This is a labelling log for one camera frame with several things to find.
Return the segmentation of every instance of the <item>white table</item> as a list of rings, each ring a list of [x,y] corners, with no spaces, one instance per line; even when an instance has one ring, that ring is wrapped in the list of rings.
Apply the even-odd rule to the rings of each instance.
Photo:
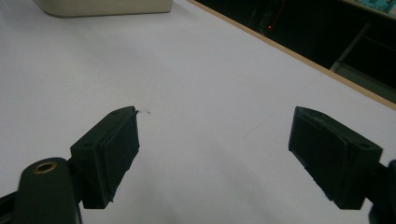
[[[368,223],[288,151],[294,107],[324,112],[396,159],[396,113],[185,0],[165,14],[62,19],[0,1],[0,195],[22,170],[134,105],[140,152],[85,224]]]

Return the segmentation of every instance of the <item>brass insert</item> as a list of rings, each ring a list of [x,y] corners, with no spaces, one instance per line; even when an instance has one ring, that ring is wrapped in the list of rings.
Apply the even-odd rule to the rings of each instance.
[[[56,166],[57,163],[54,161],[43,162],[37,165],[37,167],[33,170],[33,173],[35,173],[36,175],[43,175],[54,170]]]

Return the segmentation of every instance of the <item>wooden edge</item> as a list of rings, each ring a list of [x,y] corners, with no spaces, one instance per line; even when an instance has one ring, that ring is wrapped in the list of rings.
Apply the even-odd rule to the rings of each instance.
[[[387,99],[385,99],[385,98],[383,98],[383,97],[381,97],[381,96],[379,96],[379,95],[377,95],[377,94],[375,94],[375,93],[373,93],[371,91],[368,91],[368,90],[364,89],[363,87],[359,86],[358,84],[356,84],[356,83],[354,83],[354,82],[352,82],[352,81],[350,81],[350,80],[348,80],[348,79],[346,79],[344,77],[341,77],[341,76],[335,74],[334,72],[330,71],[329,69],[327,69],[325,67],[320,66],[317,63],[314,63],[314,62],[306,59],[302,55],[300,55],[300,54],[298,54],[298,53],[296,53],[296,52],[294,52],[294,51],[292,51],[290,49],[287,49],[287,48],[283,47],[282,45],[276,43],[275,41],[273,41],[273,40],[265,37],[264,35],[261,35],[261,34],[255,32],[255,31],[247,28],[246,26],[242,25],[241,23],[238,23],[237,21],[233,21],[232,19],[230,19],[230,18],[218,13],[217,11],[213,10],[210,7],[207,7],[207,6],[205,6],[205,5],[203,5],[203,4],[199,3],[199,2],[196,2],[195,0],[187,0],[187,1],[192,3],[192,4],[194,4],[194,5],[196,5],[197,7],[200,7],[201,9],[213,14],[214,16],[221,18],[224,21],[227,21],[231,25],[233,25],[233,26],[235,26],[235,27],[247,32],[248,34],[259,38],[260,40],[264,41],[265,43],[269,44],[270,46],[272,46],[272,47],[274,47],[276,49],[279,49],[279,50],[289,54],[291,57],[293,57],[293,58],[295,58],[295,59],[297,59],[297,60],[299,60],[299,61],[301,61],[301,62],[303,62],[303,63],[305,63],[305,64],[307,64],[307,65],[309,65],[309,66],[311,66],[311,67],[313,67],[315,69],[317,69],[317,70],[319,70],[319,72],[321,72],[321,73],[323,73],[323,74],[325,74],[325,75],[327,75],[327,76],[329,76],[329,77],[331,77],[331,78],[343,83],[344,85],[348,86],[349,88],[351,88],[351,89],[353,89],[355,91],[358,91],[359,93],[361,93],[361,94],[363,94],[363,95],[365,95],[365,96],[367,96],[367,97],[379,102],[382,105],[385,105],[385,106],[387,106],[387,107],[389,107],[389,108],[391,108],[393,110],[396,110],[396,104],[394,104],[393,102],[391,102],[391,101],[389,101],[389,100],[387,100]]]

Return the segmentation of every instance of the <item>white surface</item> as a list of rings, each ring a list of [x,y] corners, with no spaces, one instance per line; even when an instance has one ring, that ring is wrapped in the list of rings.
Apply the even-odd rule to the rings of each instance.
[[[324,112],[396,158],[395,111],[184,1],[166,14],[54,18],[0,1],[0,195],[22,170],[134,105],[140,152],[89,223],[368,223],[288,151],[294,107]]]

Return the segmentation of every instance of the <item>white box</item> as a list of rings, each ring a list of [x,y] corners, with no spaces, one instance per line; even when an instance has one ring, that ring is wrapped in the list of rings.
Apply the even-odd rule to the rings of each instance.
[[[173,0],[35,0],[35,2],[52,16],[85,17],[169,12]]]

